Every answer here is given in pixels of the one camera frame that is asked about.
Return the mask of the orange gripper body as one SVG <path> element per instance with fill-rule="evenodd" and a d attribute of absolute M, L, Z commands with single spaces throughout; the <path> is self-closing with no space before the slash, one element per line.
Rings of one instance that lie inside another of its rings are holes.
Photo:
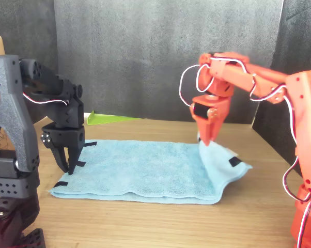
<path fill-rule="evenodd" d="M 221 125 L 229 113 L 230 101 L 230 97 L 198 96 L 193 98 L 190 112 L 197 122 Z"/>

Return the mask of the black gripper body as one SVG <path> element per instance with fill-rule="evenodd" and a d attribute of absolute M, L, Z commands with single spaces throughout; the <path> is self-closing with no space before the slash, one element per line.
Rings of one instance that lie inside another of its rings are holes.
<path fill-rule="evenodd" d="M 85 128 L 59 128 L 54 122 L 42 127 L 41 141 L 46 148 L 67 147 L 81 149 L 85 143 Z"/>

